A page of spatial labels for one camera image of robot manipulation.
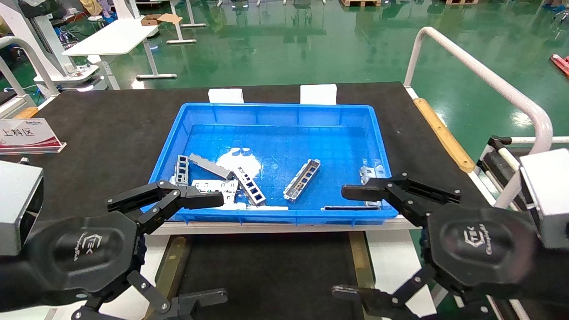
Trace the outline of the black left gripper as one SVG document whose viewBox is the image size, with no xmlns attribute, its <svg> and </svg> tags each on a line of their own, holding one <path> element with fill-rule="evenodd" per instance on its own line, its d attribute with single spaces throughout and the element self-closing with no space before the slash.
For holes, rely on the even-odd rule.
<svg viewBox="0 0 569 320">
<path fill-rule="evenodd" d="M 220 191 L 201 192 L 160 180 L 112 196 L 105 215 L 42 221 L 24 245 L 35 304 L 59 306 L 92 296 L 73 313 L 74 320 L 119 320 L 98 310 L 102 300 L 116 299 L 130 285 L 154 309 L 148 320 L 192 320 L 198 306 L 226 303 L 225 289 L 168 300 L 139 272 L 146 253 L 143 234 L 154 233 L 180 209 L 223 204 Z M 151 208 L 134 221 L 124 215 L 147 205 Z"/>
</svg>

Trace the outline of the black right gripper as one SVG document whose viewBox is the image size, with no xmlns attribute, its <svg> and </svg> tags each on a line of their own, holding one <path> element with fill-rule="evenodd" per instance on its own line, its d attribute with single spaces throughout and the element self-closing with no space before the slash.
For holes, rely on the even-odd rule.
<svg viewBox="0 0 569 320">
<path fill-rule="evenodd" d="M 534 224 L 522 213 L 500 208 L 441 207 L 430 214 L 413 196 L 445 205 L 461 202 L 461 191 L 413 180 L 404 172 L 392 178 L 370 177 L 363 185 L 346 184 L 342 197 L 362 202 L 385 200 L 415 227 L 427 227 L 429 262 L 394 293 L 333 286 L 333 296 L 356 300 L 369 316 L 391 320 L 438 320 L 417 316 L 406 305 L 427 282 L 449 278 L 464 287 L 514 285 L 531 271 L 541 243 Z"/>
</svg>

